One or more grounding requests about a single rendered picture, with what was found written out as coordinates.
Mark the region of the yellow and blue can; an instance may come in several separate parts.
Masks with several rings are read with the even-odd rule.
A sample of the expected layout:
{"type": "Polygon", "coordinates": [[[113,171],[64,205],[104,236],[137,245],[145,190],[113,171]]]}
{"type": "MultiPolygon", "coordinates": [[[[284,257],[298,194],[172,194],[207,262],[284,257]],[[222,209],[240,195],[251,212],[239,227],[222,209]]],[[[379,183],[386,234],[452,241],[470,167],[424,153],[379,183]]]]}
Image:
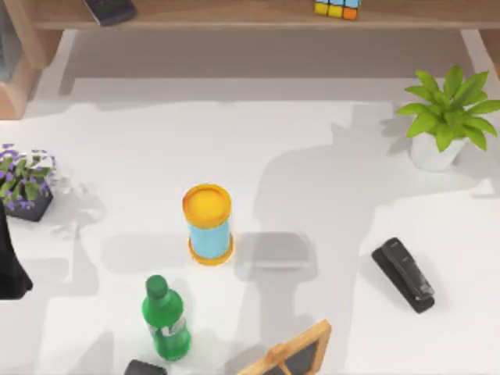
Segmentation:
{"type": "Polygon", "coordinates": [[[225,263],[234,249],[230,232],[231,198],[217,184],[198,184],[182,199],[189,227],[188,247],[194,260],[204,266],[225,263]]]}

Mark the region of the green bottle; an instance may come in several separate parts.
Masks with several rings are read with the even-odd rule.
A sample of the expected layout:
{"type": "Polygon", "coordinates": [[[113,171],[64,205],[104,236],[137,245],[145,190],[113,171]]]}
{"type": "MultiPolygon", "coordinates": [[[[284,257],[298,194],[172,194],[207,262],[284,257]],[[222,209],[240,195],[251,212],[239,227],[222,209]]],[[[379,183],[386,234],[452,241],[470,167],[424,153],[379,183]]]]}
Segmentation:
{"type": "Polygon", "coordinates": [[[182,297],[158,274],[145,281],[145,289],[141,312],[157,354],[168,362],[182,359],[191,348],[182,297]]]}

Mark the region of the wooden open shelf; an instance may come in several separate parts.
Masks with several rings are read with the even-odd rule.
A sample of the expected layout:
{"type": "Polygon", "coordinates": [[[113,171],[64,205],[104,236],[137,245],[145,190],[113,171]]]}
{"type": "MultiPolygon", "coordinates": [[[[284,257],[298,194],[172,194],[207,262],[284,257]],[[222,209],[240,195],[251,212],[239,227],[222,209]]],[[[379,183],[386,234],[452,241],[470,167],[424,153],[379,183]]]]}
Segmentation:
{"type": "Polygon", "coordinates": [[[364,0],[356,20],[313,0],[133,0],[100,27],[83,0],[0,0],[43,81],[32,113],[176,102],[397,101],[415,70],[491,70],[500,0],[364,0]]]}

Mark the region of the wooden framed blackboard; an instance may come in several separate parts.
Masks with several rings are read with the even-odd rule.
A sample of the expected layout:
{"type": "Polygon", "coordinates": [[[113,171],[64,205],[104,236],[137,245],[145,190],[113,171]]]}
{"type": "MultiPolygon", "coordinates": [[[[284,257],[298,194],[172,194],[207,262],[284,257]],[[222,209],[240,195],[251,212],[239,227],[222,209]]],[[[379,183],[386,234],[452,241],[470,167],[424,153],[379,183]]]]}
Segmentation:
{"type": "Polygon", "coordinates": [[[274,345],[237,375],[316,375],[323,364],[331,331],[330,323],[321,320],[291,340],[274,345]]]}

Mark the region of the black stapler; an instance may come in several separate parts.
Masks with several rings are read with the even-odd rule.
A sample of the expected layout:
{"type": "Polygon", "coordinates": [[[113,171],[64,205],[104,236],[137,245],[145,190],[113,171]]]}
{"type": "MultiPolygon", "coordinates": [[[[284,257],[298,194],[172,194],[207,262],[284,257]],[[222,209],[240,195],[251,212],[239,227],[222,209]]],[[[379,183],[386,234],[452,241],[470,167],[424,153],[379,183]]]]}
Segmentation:
{"type": "Polygon", "coordinates": [[[416,313],[434,306],[434,289],[397,237],[385,241],[371,257],[416,313]]]}

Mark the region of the colourful puzzle cube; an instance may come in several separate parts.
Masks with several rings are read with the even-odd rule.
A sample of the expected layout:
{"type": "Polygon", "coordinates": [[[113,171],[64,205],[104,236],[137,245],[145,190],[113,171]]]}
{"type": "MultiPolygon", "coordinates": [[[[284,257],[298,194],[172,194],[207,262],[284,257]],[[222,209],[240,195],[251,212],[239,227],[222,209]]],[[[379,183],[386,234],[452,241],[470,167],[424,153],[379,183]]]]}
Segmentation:
{"type": "Polygon", "coordinates": [[[356,20],[363,0],[315,0],[314,12],[343,20],[356,20]]]}

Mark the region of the green plant in white pot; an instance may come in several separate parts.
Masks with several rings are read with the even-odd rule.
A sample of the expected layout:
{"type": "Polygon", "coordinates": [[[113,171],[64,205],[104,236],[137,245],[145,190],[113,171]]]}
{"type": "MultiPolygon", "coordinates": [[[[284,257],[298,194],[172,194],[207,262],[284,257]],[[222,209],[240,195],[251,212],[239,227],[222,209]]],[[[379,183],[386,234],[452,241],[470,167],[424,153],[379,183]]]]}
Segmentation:
{"type": "Polygon", "coordinates": [[[464,76],[460,66],[452,66],[442,84],[424,70],[415,72],[419,83],[405,91],[416,96],[397,109],[411,116],[405,133],[411,141],[409,155],[415,167],[429,172],[448,169],[466,143],[481,151],[488,149],[487,136],[498,131],[486,115],[500,112],[500,99],[490,99],[484,90],[489,71],[464,76]]]}

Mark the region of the small black object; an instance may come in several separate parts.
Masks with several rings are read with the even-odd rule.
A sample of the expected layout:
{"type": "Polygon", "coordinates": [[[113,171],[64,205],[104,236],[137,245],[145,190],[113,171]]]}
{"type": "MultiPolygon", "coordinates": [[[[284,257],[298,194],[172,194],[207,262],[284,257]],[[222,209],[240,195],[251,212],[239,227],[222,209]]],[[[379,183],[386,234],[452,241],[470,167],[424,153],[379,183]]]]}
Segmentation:
{"type": "Polygon", "coordinates": [[[143,362],[138,359],[132,359],[123,372],[123,375],[168,375],[165,368],[143,362]]]}

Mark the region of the purple flower in black pot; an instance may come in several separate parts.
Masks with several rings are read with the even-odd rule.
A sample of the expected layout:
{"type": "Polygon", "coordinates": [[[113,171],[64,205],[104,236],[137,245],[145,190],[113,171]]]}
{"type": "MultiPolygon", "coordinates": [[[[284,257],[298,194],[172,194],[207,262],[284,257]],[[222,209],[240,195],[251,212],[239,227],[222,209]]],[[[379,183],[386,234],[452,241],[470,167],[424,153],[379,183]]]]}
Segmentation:
{"type": "Polygon", "coordinates": [[[52,202],[56,161],[44,149],[29,153],[0,145],[0,202],[7,216],[36,223],[52,202]]]}

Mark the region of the dark grey flat device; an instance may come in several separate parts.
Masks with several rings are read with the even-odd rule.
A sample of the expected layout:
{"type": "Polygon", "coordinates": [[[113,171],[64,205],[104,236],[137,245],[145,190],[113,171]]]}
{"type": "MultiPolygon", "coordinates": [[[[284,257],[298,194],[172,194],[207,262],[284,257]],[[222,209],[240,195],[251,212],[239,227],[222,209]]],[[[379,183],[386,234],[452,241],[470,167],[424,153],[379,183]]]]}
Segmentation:
{"type": "Polygon", "coordinates": [[[132,20],[138,11],[132,0],[82,0],[92,18],[101,27],[132,20]]]}

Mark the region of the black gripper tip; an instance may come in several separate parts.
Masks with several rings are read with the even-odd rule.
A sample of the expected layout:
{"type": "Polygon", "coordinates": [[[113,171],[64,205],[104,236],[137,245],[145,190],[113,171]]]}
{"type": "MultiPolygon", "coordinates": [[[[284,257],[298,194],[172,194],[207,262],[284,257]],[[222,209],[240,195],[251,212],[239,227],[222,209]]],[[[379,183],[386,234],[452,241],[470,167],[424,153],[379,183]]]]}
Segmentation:
{"type": "Polygon", "coordinates": [[[33,286],[15,253],[5,206],[0,202],[0,300],[21,299],[33,286]]]}

